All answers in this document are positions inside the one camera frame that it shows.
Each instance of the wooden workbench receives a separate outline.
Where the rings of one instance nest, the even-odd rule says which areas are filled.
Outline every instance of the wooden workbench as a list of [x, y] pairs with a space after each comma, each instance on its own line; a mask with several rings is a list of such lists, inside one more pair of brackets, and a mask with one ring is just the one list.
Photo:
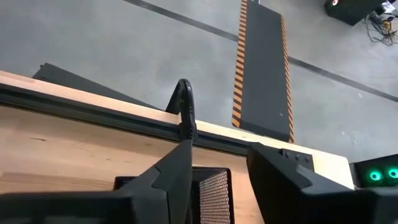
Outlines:
[[[178, 124], [179, 117], [103, 96], [0, 72], [0, 83]], [[197, 121], [197, 128], [312, 154], [315, 172], [353, 189], [346, 158]], [[0, 193], [110, 190], [117, 175], [139, 175], [176, 143], [32, 111], [0, 106]], [[246, 158], [193, 149], [196, 166], [229, 167], [236, 223], [260, 223]]]

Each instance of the green light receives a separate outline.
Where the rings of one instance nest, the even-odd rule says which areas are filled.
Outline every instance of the green light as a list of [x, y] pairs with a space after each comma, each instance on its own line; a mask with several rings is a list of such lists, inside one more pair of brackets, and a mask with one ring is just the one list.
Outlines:
[[374, 170], [369, 173], [369, 178], [373, 181], [378, 181], [378, 180], [381, 180], [383, 178], [383, 176], [382, 176], [381, 172]]
[[396, 169], [396, 168], [391, 168], [391, 169], [389, 169], [389, 170], [388, 170], [388, 175], [389, 175], [391, 178], [398, 179], [398, 169]]

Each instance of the floor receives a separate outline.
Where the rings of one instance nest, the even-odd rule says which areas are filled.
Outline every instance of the floor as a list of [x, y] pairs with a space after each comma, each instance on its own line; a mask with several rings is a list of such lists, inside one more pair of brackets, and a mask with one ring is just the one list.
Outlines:
[[[238, 33], [240, 0], [146, 2]], [[371, 43], [323, 3], [261, 0], [285, 17], [289, 55], [323, 71], [290, 65], [295, 143], [350, 162], [395, 154], [398, 46]], [[187, 78], [197, 118], [231, 127], [232, 40], [122, 0], [3, 0], [0, 29], [0, 70], [32, 76], [48, 62], [159, 108]]]

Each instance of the orange and black hazard stripe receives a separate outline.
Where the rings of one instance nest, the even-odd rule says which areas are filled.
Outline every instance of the orange and black hazard stripe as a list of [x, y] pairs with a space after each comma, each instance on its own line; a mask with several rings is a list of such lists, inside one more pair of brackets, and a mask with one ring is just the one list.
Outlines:
[[285, 61], [285, 79], [286, 79], [286, 95], [287, 95], [287, 114], [289, 118], [289, 142], [294, 142], [294, 132], [293, 132], [293, 112], [292, 112], [292, 95], [290, 94], [290, 78], [289, 78], [289, 61], [287, 56], [287, 45], [286, 45], [286, 31], [285, 31], [285, 20], [281, 16], [282, 23], [282, 45], [284, 48], [284, 61]]
[[242, 0], [239, 17], [238, 31], [238, 55], [236, 57], [234, 101], [232, 110], [232, 124], [239, 128], [241, 124], [242, 97], [243, 97], [243, 70], [244, 70], [244, 45], [246, 40], [246, 19], [248, 14], [248, 2]]

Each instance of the black floor line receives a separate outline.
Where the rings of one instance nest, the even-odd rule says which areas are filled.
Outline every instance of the black floor line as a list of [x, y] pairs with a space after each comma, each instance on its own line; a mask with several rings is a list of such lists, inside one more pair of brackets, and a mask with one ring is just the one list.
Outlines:
[[[216, 35], [224, 37], [224, 38], [226, 38], [228, 40], [232, 40], [232, 41], [235, 41], [235, 42], [238, 41], [238, 36], [235, 35], [235, 34], [231, 34], [229, 32], [226, 32], [226, 31], [223, 31], [221, 29], [215, 28], [215, 27], [210, 26], [208, 24], [204, 24], [202, 22], [196, 21], [196, 20], [188, 18], [186, 16], [177, 14], [177, 13], [172, 12], [172, 11], [169, 11], [169, 10], [164, 9], [162, 7], [155, 6], [155, 5], [151, 4], [151, 3], [145, 2], [143, 0], [125, 0], [125, 1], [129, 2], [131, 4], [134, 4], [136, 6], [142, 7], [144, 9], [148, 9], [148, 10], [150, 10], [152, 12], [159, 13], [159, 14], [161, 14], [163, 16], [166, 16], [166, 17], [169, 17], [171, 19], [175, 19], [176, 21], [180, 21], [182, 23], [197, 27], [197, 28], [205, 30], [207, 32], [211, 32], [212, 34], [216, 34]], [[289, 63], [291, 63], [292, 65], [296, 65], [296, 66], [305, 68], [305, 69], [307, 69], [307, 70], [309, 70], [309, 71], [311, 71], [313, 73], [316, 73], [316, 74], [321, 75], [323, 77], [329, 78], [329, 79], [334, 80], [336, 82], [340, 82], [342, 84], [345, 84], [345, 85], [351, 86], [353, 88], [365, 91], [367, 93], [383, 97], [383, 98], [385, 98], [387, 100], [398, 102], [398, 97], [396, 97], [396, 96], [392, 96], [392, 95], [390, 95], [388, 93], [384, 93], [383, 91], [377, 90], [377, 89], [372, 88], [370, 86], [360, 84], [360, 83], [358, 83], [358, 82], [356, 82], [354, 80], [350, 80], [348, 78], [342, 77], [341, 75], [337, 75], [335, 73], [328, 72], [328, 71], [326, 71], [326, 70], [324, 70], [322, 68], [316, 67], [314, 65], [310, 65], [309, 63], [303, 62], [303, 61], [301, 61], [299, 59], [289, 57]]]

